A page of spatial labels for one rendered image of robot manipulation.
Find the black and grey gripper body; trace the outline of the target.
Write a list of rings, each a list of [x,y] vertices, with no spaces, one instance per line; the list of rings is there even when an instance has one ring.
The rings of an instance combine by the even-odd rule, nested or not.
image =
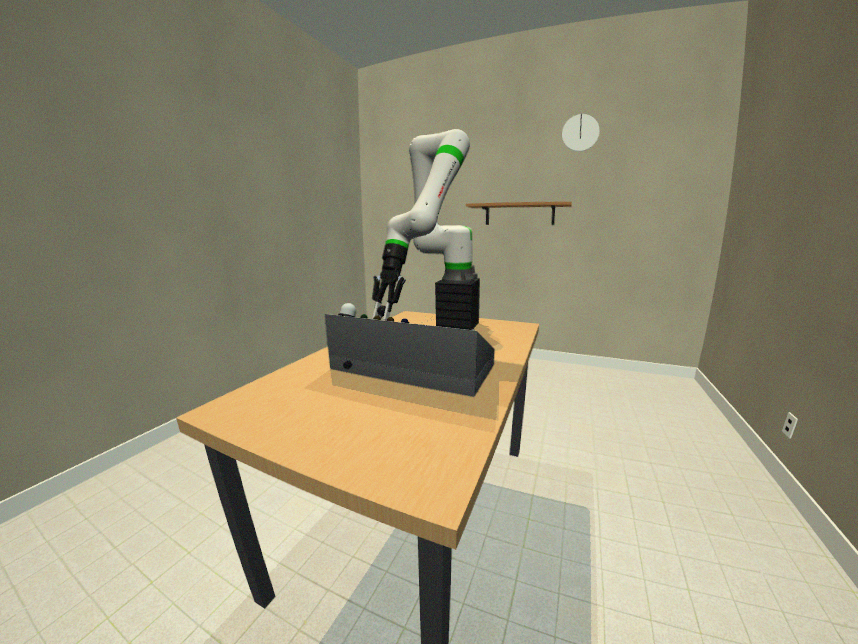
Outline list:
[[[387,275],[385,284],[389,285],[389,274],[393,275],[392,284],[395,284],[398,281],[398,278],[402,270],[402,263],[394,260],[394,259],[385,259],[383,261],[382,272],[380,273],[381,279],[383,279],[383,274]]]

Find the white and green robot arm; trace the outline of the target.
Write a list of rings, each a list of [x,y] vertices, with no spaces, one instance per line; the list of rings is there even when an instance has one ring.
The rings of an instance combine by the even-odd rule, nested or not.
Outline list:
[[[472,230],[465,226],[439,226],[437,219],[469,148],[467,134],[459,129],[421,135],[412,140],[409,154],[416,204],[411,211],[389,221],[383,260],[394,259],[405,264],[410,241],[414,238],[414,245],[420,252],[444,255],[443,282],[469,283],[477,278],[474,265],[471,266]]]

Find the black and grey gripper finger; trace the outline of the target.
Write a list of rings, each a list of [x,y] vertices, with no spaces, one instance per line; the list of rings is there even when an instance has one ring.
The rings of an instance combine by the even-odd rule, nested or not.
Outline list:
[[[388,303],[386,304],[386,309],[385,309],[385,314],[384,314],[384,319],[383,319],[385,321],[387,321],[387,318],[390,317],[392,305],[394,303],[398,303],[403,284],[406,282],[406,280],[403,277],[399,276],[398,283],[396,286],[396,283],[392,284],[392,279],[393,279],[393,275],[390,274],[389,275],[389,293],[388,293],[388,301],[387,301]],[[396,286],[396,289],[395,289],[395,286]],[[394,293],[394,291],[395,291],[395,293]]]
[[[382,304],[382,299],[383,299],[383,296],[384,296],[385,290],[386,290],[386,288],[388,287],[388,285],[386,285],[386,284],[385,284],[386,277],[387,277],[387,275],[386,275],[386,274],[384,274],[384,275],[383,275],[383,279],[382,279],[382,281],[381,281],[381,277],[380,277],[380,275],[379,275],[379,276],[374,276],[374,287],[373,287],[373,295],[372,295],[372,299],[373,299],[374,301],[376,301],[376,304],[375,304],[375,308],[374,308],[375,310],[374,310],[373,317],[374,317],[374,316],[376,316],[376,315],[378,316],[377,309],[378,309],[378,307],[379,307],[379,306],[381,306],[381,304]],[[381,286],[380,286],[380,281],[381,281]],[[380,287],[380,289],[379,289],[379,287]],[[379,292],[378,292],[378,291],[379,291]],[[377,294],[378,294],[378,295],[377,295]],[[376,298],[376,297],[377,297],[377,298]]]

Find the dark grey control console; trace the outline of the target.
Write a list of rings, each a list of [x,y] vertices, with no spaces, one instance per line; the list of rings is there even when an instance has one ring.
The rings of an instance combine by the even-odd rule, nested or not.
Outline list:
[[[495,356],[477,331],[384,321],[385,309],[357,318],[347,303],[339,316],[325,314],[330,369],[475,397]]]

